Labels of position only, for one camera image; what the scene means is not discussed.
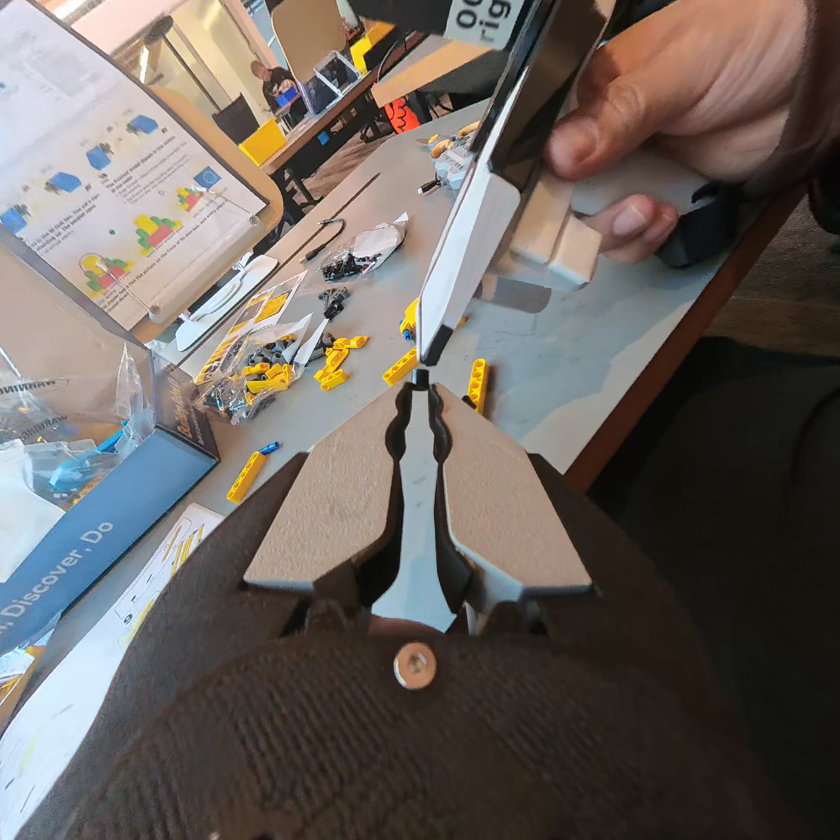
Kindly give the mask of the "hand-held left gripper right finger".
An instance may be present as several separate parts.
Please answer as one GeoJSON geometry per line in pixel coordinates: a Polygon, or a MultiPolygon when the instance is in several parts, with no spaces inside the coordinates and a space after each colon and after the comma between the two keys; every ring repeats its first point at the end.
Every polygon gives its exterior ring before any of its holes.
{"type": "Polygon", "coordinates": [[[437,577],[449,611],[583,595],[590,573],[528,452],[442,385],[429,387],[437,577]]]}

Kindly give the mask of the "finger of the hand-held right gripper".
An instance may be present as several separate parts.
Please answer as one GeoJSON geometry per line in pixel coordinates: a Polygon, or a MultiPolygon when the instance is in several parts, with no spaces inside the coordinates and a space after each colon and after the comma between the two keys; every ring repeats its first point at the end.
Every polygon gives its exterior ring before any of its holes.
{"type": "Polygon", "coordinates": [[[484,275],[473,299],[527,314],[538,314],[549,305],[553,290],[521,280],[484,275]]]}
{"type": "Polygon", "coordinates": [[[520,204],[516,186],[487,164],[462,185],[430,263],[416,310],[418,358],[436,365],[520,204]]]}

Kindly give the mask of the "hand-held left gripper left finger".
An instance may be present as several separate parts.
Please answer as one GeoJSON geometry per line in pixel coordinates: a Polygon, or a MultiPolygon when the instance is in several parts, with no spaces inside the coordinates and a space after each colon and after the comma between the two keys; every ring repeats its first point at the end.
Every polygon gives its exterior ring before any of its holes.
{"type": "Polygon", "coordinates": [[[400,462],[413,387],[390,388],[312,448],[245,572],[261,589],[369,608],[400,567],[400,462]]]}

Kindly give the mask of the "person's right forearm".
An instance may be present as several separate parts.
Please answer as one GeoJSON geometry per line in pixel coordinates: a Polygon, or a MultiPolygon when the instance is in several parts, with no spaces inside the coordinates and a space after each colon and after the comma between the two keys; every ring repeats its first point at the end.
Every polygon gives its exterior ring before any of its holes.
{"type": "Polygon", "coordinates": [[[777,175],[806,184],[816,222],[839,235],[839,2],[805,2],[805,47],[777,175]]]}

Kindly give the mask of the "grey desk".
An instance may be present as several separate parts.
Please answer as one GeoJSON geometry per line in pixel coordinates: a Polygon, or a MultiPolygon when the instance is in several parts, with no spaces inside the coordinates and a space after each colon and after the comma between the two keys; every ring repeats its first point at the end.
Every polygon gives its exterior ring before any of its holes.
{"type": "MultiPolygon", "coordinates": [[[[385,211],[407,210],[408,233],[404,247],[361,285],[360,309],[338,317],[342,335],[355,329],[355,334],[371,337],[360,362],[350,367],[350,380],[323,393],[307,373],[256,420],[215,426],[219,464],[84,595],[68,623],[58,624],[47,647],[46,667],[36,674],[35,687],[25,690],[15,713],[120,598],[188,506],[231,514],[236,506],[226,493],[259,446],[281,443],[252,490],[386,391],[383,371],[408,349],[397,336],[397,320],[419,292],[454,198],[448,191],[428,197],[408,192],[432,172],[427,153],[409,139],[389,140],[356,172],[377,167],[383,170],[382,185],[369,204],[373,218],[362,229],[388,220],[385,211]]],[[[705,329],[711,319],[700,315],[700,305],[711,299],[705,292],[720,291],[723,300],[731,295],[723,289],[727,257],[690,269],[669,269],[658,259],[620,266],[601,257],[588,285],[552,288],[549,305],[538,314],[473,300],[465,326],[448,343],[433,378],[462,395],[473,361],[484,358],[491,372],[491,422],[568,477],[596,475],[611,455],[595,456],[595,434],[608,419],[629,420],[629,409],[620,407],[622,399],[642,373],[653,371],[656,353],[677,329],[705,329]]]]}

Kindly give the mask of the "wooden background desk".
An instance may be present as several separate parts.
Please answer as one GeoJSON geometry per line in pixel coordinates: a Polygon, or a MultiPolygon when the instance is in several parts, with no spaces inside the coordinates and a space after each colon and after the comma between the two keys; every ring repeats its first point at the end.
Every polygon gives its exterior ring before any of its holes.
{"type": "Polygon", "coordinates": [[[499,50],[429,35],[400,58],[371,93],[380,107],[414,91],[478,93],[496,84],[506,61],[499,50]]]}

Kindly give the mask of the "person's right hand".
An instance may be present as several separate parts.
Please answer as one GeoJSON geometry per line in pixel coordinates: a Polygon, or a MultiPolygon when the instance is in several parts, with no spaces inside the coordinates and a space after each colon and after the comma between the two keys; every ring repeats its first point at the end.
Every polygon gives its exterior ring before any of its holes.
{"type": "Polygon", "coordinates": [[[646,144],[745,183],[781,140],[805,50],[802,1],[678,1],[599,48],[554,126],[547,169],[593,176],[646,144]]]}

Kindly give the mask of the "small grey orange tool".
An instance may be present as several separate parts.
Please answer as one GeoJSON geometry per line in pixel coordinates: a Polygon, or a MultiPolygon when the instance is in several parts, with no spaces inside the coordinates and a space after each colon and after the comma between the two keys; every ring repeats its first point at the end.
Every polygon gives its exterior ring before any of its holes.
{"type": "Polygon", "coordinates": [[[466,148],[468,149],[479,127],[480,121],[475,121],[459,129],[454,134],[443,135],[436,133],[424,141],[424,144],[430,156],[433,159],[437,159],[457,144],[461,144],[462,146],[466,144],[466,148]]]}

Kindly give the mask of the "short thick yellow beam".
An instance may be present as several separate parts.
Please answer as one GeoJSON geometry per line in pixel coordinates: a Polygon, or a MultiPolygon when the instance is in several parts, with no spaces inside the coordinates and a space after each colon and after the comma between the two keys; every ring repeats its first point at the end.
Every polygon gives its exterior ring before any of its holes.
{"type": "Polygon", "coordinates": [[[261,450],[255,451],[248,458],[226,494],[227,501],[239,504],[246,498],[266,460],[267,454],[261,450]]]}

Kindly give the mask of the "grey robot hub block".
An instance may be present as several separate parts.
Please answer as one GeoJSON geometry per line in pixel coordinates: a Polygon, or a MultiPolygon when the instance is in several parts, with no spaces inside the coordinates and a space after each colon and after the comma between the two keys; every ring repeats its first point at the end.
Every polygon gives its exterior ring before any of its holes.
{"type": "Polygon", "coordinates": [[[468,146],[452,145],[434,159],[437,182],[457,193],[464,183],[474,159],[468,146]]]}

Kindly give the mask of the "clear bag black parts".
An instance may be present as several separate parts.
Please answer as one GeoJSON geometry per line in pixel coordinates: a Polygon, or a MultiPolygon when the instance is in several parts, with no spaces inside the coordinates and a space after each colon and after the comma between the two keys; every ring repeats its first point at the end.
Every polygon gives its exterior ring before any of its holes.
{"type": "Polygon", "coordinates": [[[337,284],[372,272],[403,245],[408,220],[404,212],[389,224],[375,225],[332,247],[318,266],[321,279],[337,284]]]}

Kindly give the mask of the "clear bag yellow connectors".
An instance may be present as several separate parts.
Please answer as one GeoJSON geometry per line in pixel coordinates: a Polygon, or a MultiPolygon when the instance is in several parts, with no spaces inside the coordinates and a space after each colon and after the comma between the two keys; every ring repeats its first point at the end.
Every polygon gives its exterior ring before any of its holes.
{"type": "Polygon", "coordinates": [[[232,425],[254,418],[301,378],[330,323],[309,314],[231,334],[195,377],[193,406],[232,425]]]}

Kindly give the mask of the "yellow black sticker sheet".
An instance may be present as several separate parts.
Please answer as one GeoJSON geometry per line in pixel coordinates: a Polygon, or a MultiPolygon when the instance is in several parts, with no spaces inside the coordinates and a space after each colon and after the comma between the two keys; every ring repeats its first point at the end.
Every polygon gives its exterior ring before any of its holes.
{"type": "Polygon", "coordinates": [[[204,383],[219,369],[237,341],[242,342],[253,332],[276,326],[291,299],[305,280],[304,270],[288,280],[257,292],[247,300],[237,320],[222,333],[201,369],[193,377],[195,385],[204,383]]]}

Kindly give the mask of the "blue cardboard kit box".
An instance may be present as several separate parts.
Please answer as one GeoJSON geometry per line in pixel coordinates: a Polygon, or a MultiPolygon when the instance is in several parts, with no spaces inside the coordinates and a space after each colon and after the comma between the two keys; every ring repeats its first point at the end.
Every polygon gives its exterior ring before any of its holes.
{"type": "Polygon", "coordinates": [[[156,365],[148,436],[64,512],[1,586],[1,652],[24,648],[184,498],[219,461],[193,379],[156,365]]]}

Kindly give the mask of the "flat grey stand base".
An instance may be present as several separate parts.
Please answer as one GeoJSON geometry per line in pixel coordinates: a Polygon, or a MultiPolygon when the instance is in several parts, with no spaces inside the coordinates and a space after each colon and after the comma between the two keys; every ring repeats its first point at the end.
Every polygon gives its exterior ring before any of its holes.
{"type": "Polygon", "coordinates": [[[251,255],[240,260],[212,288],[180,316],[175,331],[175,349],[186,352],[226,318],[242,301],[247,300],[277,270],[279,261],[267,255],[251,255]]]}

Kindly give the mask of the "blue robot part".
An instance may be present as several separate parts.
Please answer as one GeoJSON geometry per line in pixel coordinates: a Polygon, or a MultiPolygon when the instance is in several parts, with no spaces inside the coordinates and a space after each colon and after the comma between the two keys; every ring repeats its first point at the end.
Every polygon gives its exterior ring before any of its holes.
{"type": "Polygon", "coordinates": [[[58,494],[79,494],[92,482],[104,478],[121,463],[118,444],[124,430],[108,437],[101,444],[56,467],[49,478],[49,486],[58,494]]]}

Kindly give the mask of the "tan sign board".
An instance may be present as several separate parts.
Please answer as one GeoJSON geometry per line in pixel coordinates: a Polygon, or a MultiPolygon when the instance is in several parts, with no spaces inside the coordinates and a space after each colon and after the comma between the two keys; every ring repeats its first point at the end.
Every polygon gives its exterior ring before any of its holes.
{"type": "Polygon", "coordinates": [[[286,210],[283,195],[277,184],[218,128],[215,121],[202,113],[181,93],[156,86],[149,87],[148,91],[177,117],[215,158],[247,184],[252,192],[267,200],[267,207],[258,213],[258,219],[265,229],[264,234],[253,246],[253,252],[257,256],[268,253],[279,241],[286,210]]]}

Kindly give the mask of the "clear printed plastic bag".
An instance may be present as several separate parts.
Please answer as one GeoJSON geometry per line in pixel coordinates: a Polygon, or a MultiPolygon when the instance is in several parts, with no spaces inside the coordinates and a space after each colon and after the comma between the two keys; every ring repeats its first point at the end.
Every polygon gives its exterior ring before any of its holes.
{"type": "Polygon", "coordinates": [[[120,430],[122,463],[151,436],[155,410],[150,376],[148,352],[130,343],[104,359],[103,366],[59,360],[57,372],[50,373],[44,365],[24,373],[3,353],[2,445],[23,443],[32,490],[68,511],[112,471],[80,493],[65,495],[49,486],[56,467],[120,430]]]}

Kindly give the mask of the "white instruction booklet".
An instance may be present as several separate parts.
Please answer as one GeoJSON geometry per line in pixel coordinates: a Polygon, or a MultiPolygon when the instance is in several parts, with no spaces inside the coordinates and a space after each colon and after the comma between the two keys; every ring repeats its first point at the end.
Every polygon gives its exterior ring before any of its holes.
{"type": "Polygon", "coordinates": [[[16,836],[67,767],[153,603],[223,519],[188,506],[120,598],[16,712],[1,741],[2,838],[16,836]]]}

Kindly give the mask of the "white wrapping paper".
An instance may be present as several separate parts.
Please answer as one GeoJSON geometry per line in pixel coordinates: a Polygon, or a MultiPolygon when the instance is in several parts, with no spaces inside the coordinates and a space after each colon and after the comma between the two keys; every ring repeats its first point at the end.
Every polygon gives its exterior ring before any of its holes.
{"type": "Polygon", "coordinates": [[[35,493],[25,446],[14,440],[1,447],[1,583],[64,516],[64,511],[35,493]]]}

